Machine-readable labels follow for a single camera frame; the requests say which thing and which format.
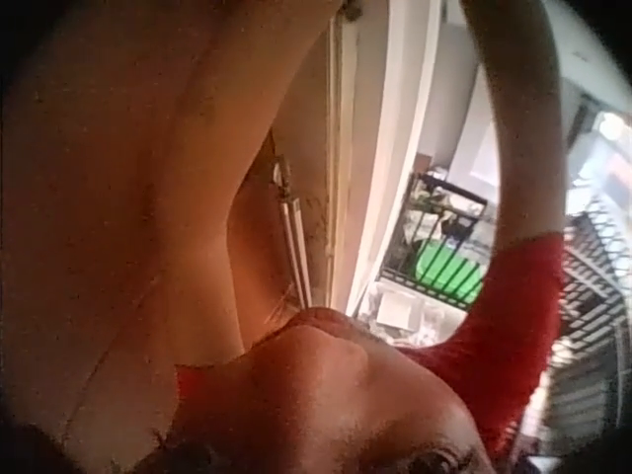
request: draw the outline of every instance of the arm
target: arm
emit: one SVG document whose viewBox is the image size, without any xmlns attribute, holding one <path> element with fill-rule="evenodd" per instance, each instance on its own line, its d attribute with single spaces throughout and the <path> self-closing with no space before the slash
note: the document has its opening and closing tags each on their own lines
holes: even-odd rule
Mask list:
<svg viewBox="0 0 632 474">
<path fill-rule="evenodd" d="M 494 256 L 465 322 L 444 344 L 404 351 L 465 402 L 492 456 L 558 336 L 566 163 L 558 65 L 539 0 L 462 0 L 489 79 L 501 203 Z"/>
<path fill-rule="evenodd" d="M 539 0 L 462 0 L 487 72 L 499 141 L 495 249 L 564 228 L 559 65 Z"/>
<path fill-rule="evenodd" d="M 294 73 L 341 3 L 233 2 L 198 61 L 156 181 L 165 304 L 179 364 L 243 352 L 228 213 Z"/>
</svg>

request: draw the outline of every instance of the red sleeve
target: red sleeve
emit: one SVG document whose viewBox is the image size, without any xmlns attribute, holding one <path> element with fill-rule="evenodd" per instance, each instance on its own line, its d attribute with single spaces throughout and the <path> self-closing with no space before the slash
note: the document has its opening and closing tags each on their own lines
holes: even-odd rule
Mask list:
<svg viewBox="0 0 632 474">
<path fill-rule="evenodd" d="M 181 402 L 191 400 L 194 395 L 203 393 L 205 384 L 204 374 L 204 367 L 176 365 L 178 399 Z"/>
<path fill-rule="evenodd" d="M 547 234 L 497 254 L 483 288 L 445 343 L 401 351 L 443 379 L 465 402 L 488 452 L 537 387 L 559 334 L 564 237 Z"/>
</svg>

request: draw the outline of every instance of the woman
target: woman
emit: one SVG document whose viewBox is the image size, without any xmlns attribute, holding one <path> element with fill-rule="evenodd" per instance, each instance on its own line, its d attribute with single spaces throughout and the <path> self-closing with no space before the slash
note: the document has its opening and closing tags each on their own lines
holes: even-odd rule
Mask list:
<svg viewBox="0 0 632 474">
<path fill-rule="evenodd" d="M 327 309 L 247 352 L 240 330 L 231 205 L 342 0 L 72 9 L 4 105 L 3 345 L 18 418 L 97 472 L 109 457 L 133 464 L 162 427 L 161 448 L 136 472 L 178 462 L 492 472 L 557 336 L 566 165 L 540 2 L 462 4 L 496 117 L 499 225 L 465 323 L 422 351 L 391 348 Z M 159 321 L 168 354 L 150 351 Z M 99 364 L 122 323 L 126 351 Z M 142 363 L 154 354 L 164 363 Z M 151 383 L 136 388 L 147 372 Z M 73 409 L 90 396 L 92 408 Z"/>
</svg>

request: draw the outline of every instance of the green container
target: green container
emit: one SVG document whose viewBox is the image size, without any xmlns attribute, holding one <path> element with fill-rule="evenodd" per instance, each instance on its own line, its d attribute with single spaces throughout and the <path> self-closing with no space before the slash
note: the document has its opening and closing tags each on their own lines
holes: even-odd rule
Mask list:
<svg viewBox="0 0 632 474">
<path fill-rule="evenodd" d="M 415 280 L 448 297 L 471 303 L 481 289 L 480 281 L 483 273 L 476 263 L 464 259 L 458 253 L 454 256 L 452 254 L 453 250 L 449 247 L 440 245 L 438 242 L 429 242 L 417 259 Z"/>
</svg>

